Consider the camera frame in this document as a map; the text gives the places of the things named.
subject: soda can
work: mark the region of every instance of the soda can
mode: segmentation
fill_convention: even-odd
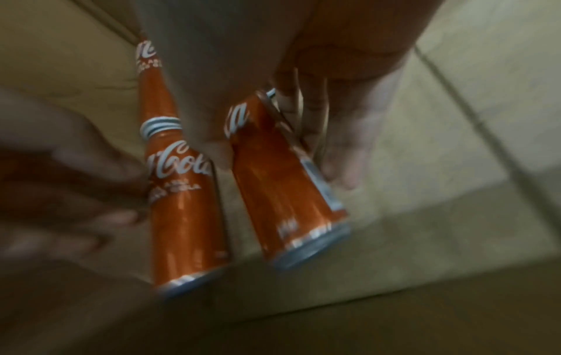
[[[147,141],[154,284],[166,296],[189,291],[229,264],[214,167],[184,141],[161,62],[149,40],[136,53],[140,134]]]
[[[233,173],[265,258],[287,269],[350,234],[348,214],[264,93],[228,113]]]

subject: coca-cola can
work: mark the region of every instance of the coca-cola can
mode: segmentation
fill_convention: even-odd
[[[228,113],[233,173],[265,258],[287,269],[350,234],[348,214],[266,94]]]
[[[214,167],[183,139],[181,123],[149,40],[137,48],[140,133],[147,141],[154,284],[189,291],[229,264]]]

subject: silver can bottom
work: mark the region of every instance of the silver can bottom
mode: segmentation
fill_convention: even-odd
[[[224,273],[225,268],[226,266],[220,266],[209,271],[184,275],[159,286],[157,291],[164,298],[177,297],[221,276]]]
[[[351,234],[346,220],[312,230],[307,235],[291,242],[282,254],[271,260],[279,270],[290,269],[336,244]]]

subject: tilted can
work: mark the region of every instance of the tilted can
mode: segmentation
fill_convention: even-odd
[[[267,260],[290,268],[350,234],[348,215],[269,98],[228,113],[233,173]]]
[[[184,141],[161,62],[149,40],[137,48],[140,133],[147,141],[155,286],[188,291],[229,263],[214,167]]]

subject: can held in hand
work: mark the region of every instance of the can held in hand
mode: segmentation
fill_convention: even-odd
[[[155,286],[166,296],[189,291],[229,264],[214,167],[184,141],[161,62],[149,40],[136,53],[140,134],[147,141]]]
[[[350,234],[342,203],[265,94],[232,107],[224,132],[255,234],[273,266],[295,266]]]

